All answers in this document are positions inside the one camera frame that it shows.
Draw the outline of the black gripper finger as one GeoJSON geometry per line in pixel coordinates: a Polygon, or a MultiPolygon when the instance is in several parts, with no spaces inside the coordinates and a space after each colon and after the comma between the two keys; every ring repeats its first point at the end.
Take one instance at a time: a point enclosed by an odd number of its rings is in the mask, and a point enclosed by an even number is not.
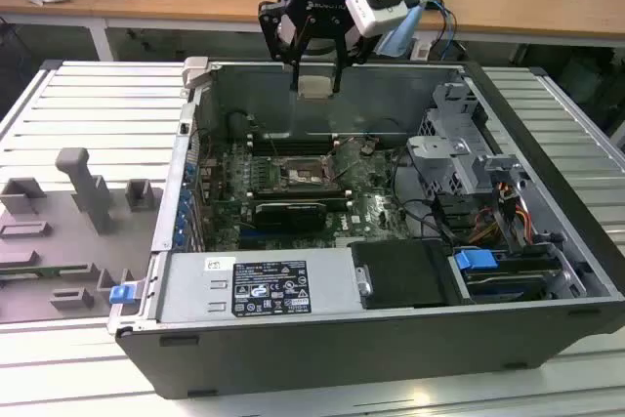
{"type": "Polygon", "coordinates": [[[306,9],[304,0],[263,1],[259,4],[258,20],[271,58],[291,66],[290,90],[299,88],[300,62],[313,33],[313,15],[306,9]],[[278,27],[283,17],[294,26],[291,40],[280,38],[278,27]]]}
{"type": "Polygon", "coordinates": [[[377,37],[364,37],[360,34],[353,20],[337,23],[333,30],[336,58],[334,61],[332,91],[338,93],[341,88],[343,72],[355,64],[364,64],[377,45],[377,37]]]}

